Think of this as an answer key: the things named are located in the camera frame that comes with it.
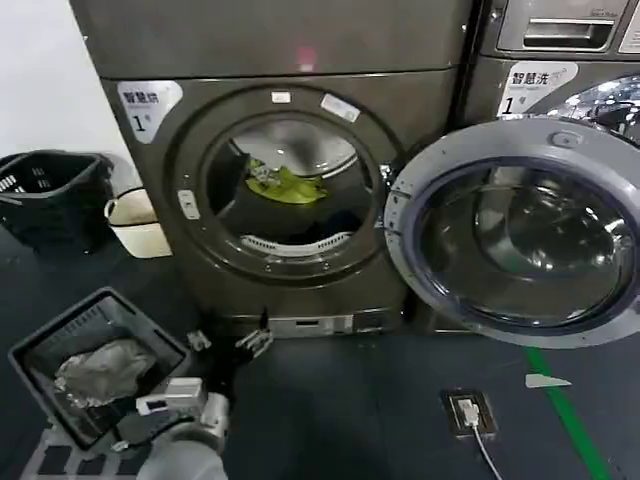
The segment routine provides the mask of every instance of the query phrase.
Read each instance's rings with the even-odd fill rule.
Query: robotic hand
[[[229,346],[212,348],[202,333],[189,340],[203,357],[202,378],[173,378],[162,394],[138,398],[141,415],[169,409],[189,410],[195,420],[168,430],[155,442],[138,480],[227,480],[220,454],[224,448],[239,367],[262,354],[273,342],[268,330],[256,330]]]

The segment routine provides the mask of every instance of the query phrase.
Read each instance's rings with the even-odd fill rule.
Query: floor
[[[105,285],[180,338],[196,324],[171,258],[134,260],[113,242],[91,256],[43,262],[0,232],[0,347]],[[607,464],[600,478],[640,478],[638,352],[640,335],[544,352],[553,374],[573,383],[563,392]],[[522,348],[479,337],[401,331],[276,342],[239,378],[229,478],[489,480],[472,440],[448,431],[439,392],[457,387],[486,393],[498,426],[487,444],[505,479],[594,478],[547,394],[525,387],[528,372]],[[17,479],[47,422],[8,362],[0,375],[0,478]]]

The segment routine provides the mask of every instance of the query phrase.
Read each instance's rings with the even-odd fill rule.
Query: laundry basket
[[[97,249],[109,235],[109,163],[93,154],[40,150],[0,160],[0,224],[39,253]]]
[[[104,215],[122,245],[134,257],[171,255],[167,238],[144,188],[129,190],[109,200],[104,207]]]
[[[135,339],[155,358],[138,379],[138,392],[100,407],[79,408],[55,388],[55,374],[69,357],[116,339]],[[144,442],[180,420],[180,413],[141,417],[135,399],[185,372],[188,351],[112,289],[98,290],[16,345],[9,359],[49,419],[87,457],[107,452],[120,440]]]

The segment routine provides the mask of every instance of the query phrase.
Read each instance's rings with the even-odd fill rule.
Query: washing machine
[[[597,117],[635,137],[639,9],[636,0],[487,2],[456,124],[523,113]]]
[[[472,0],[77,0],[173,254],[223,333],[393,328],[383,207],[445,129]]]
[[[639,8],[483,6],[457,130],[385,210],[418,323],[543,348],[637,331]]]

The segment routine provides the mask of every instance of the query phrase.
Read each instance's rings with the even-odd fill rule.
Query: gray cloth
[[[77,407],[98,407],[135,395],[138,378],[154,363],[135,340],[115,340],[68,358],[56,372],[55,384]]]

